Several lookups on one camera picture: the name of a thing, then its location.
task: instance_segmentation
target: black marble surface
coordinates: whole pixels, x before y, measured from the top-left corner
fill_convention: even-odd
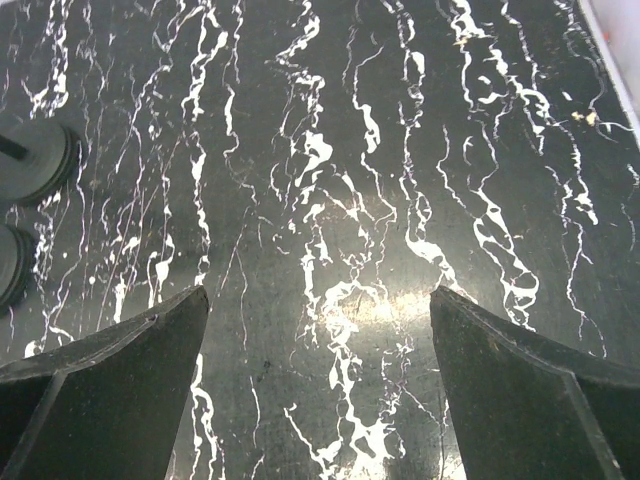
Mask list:
[[[575,1],[25,0],[0,86],[1,130],[86,139],[0,206],[39,238],[0,361],[209,292],[168,478],[464,478],[438,284],[640,364],[639,152]]]

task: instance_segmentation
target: black rubber wheel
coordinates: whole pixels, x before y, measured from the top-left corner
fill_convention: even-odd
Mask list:
[[[33,263],[31,235],[15,227],[0,225],[0,314],[22,298]]]
[[[6,137],[28,150],[20,161],[2,161],[0,197],[11,203],[39,203],[64,185],[80,160],[79,138],[53,119],[24,122]]]

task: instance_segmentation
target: wheel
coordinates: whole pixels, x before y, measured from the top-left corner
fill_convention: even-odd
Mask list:
[[[11,203],[39,203],[64,185],[80,159],[79,138],[53,119],[24,122],[6,138],[27,149],[21,160],[0,154],[0,197]]]
[[[8,225],[0,225],[0,314],[22,297],[34,263],[31,235]]]

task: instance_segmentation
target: floor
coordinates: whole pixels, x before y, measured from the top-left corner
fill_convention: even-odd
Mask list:
[[[640,22],[640,3],[634,0],[588,0],[585,7],[593,10],[607,49],[624,79],[631,106],[640,117],[640,62],[635,50],[640,42],[636,28]]]
[[[39,238],[0,362],[203,284],[167,478],[464,478],[439,284],[640,364],[640,152],[575,1],[1,8],[0,130],[86,145],[60,193],[0,205]]]

